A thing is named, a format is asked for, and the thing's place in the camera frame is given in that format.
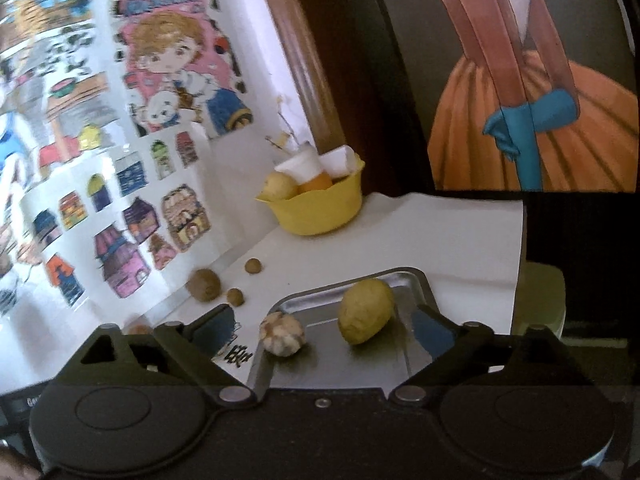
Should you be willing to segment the person's right hand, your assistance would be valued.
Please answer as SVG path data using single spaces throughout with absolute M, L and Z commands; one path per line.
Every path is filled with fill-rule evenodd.
M 0 480 L 38 480 L 42 473 L 6 442 L 0 444 Z

